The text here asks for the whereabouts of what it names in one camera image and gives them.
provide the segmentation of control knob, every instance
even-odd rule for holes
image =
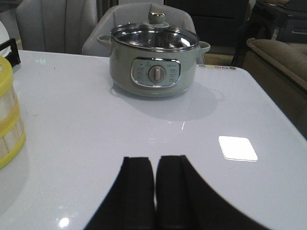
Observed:
[[[152,82],[159,83],[165,79],[166,74],[162,66],[153,66],[150,68],[148,76]]]

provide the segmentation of glass lid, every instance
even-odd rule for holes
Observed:
[[[145,24],[127,24],[115,27],[112,37],[125,45],[159,51],[183,51],[199,44],[196,34],[167,25],[165,28]]]

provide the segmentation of brown sofa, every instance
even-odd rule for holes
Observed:
[[[307,138],[307,44],[249,39],[246,69]]]

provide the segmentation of pot handle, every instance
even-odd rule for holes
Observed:
[[[104,45],[109,51],[111,51],[111,35],[100,35],[97,38],[97,42]]]
[[[198,50],[198,57],[204,53],[207,53],[210,50],[211,45],[209,43],[200,41],[200,47],[201,48]]]

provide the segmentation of control panel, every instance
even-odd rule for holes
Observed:
[[[175,85],[180,77],[180,62],[174,59],[136,58],[131,67],[134,83],[163,88]]]

